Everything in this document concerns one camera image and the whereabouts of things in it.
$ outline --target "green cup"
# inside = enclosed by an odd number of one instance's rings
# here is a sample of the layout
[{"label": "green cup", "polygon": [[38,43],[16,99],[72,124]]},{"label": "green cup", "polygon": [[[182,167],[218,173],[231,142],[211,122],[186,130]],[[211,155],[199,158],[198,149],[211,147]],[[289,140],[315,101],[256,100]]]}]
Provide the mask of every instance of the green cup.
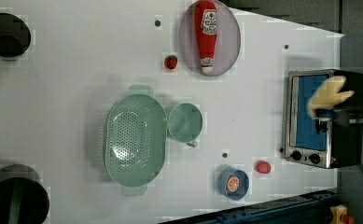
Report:
[{"label": "green cup", "polygon": [[199,136],[203,126],[201,111],[192,104],[177,105],[170,110],[167,126],[170,136],[189,147],[196,147],[195,139]]}]

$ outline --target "red lid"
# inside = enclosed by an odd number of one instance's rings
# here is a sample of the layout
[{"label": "red lid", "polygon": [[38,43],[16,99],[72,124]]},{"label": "red lid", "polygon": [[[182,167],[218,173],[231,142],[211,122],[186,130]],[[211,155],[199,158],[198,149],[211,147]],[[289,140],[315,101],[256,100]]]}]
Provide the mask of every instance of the red lid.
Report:
[{"label": "red lid", "polygon": [[271,165],[266,161],[262,161],[256,165],[256,171],[266,175],[271,172]]}]

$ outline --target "white table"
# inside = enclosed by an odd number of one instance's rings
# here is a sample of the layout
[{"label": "white table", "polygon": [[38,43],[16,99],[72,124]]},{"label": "white table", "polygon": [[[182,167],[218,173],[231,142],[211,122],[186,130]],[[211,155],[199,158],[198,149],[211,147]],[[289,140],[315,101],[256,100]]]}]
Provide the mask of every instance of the white table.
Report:
[{"label": "white table", "polygon": [[[22,60],[0,61],[0,168],[23,163],[41,174],[47,223],[155,223],[336,187],[336,170],[287,162],[278,149],[288,70],[339,68],[342,36],[232,10],[242,29],[234,67],[204,77],[178,54],[169,75],[162,62],[180,52],[177,27],[192,2],[0,2],[35,38]],[[197,148],[169,139],[159,176],[128,198],[105,171],[102,145],[105,116],[132,84],[151,86],[163,106],[198,105],[205,123]],[[271,163],[270,175],[253,171],[258,159]],[[216,190],[227,166],[250,177],[239,202]]]}]

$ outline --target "black pot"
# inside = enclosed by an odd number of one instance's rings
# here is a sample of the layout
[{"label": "black pot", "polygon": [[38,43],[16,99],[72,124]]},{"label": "black pot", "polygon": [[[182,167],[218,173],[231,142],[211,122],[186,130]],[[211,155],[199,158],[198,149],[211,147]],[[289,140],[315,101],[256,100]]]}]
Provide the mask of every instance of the black pot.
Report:
[{"label": "black pot", "polygon": [[30,43],[31,34],[26,23],[14,15],[0,13],[0,58],[21,56]]},{"label": "black pot", "polygon": [[36,181],[12,177],[0,181],[0,224],[42,224],[49,212],[49,196]]}]

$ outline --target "oven knob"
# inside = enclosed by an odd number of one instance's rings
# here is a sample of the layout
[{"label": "oven knob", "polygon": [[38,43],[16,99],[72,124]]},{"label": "oven knob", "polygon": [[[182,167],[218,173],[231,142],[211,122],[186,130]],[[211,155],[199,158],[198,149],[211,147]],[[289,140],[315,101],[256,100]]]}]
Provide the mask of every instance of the oven knob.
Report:
[{"label": "oven knob", "polygon": [[293,151],[291,154],[292,159],[294,159],[295,161],[299,161],[300,158],[302,158],[302,154],[300,154],[299,151]]},{"label": "oven knob", "polygon": [[320,162],[320,156],[318,156],[317,154],[313,154],[309,157],[309,160],[313,163],[313,164],[318,164]]}]

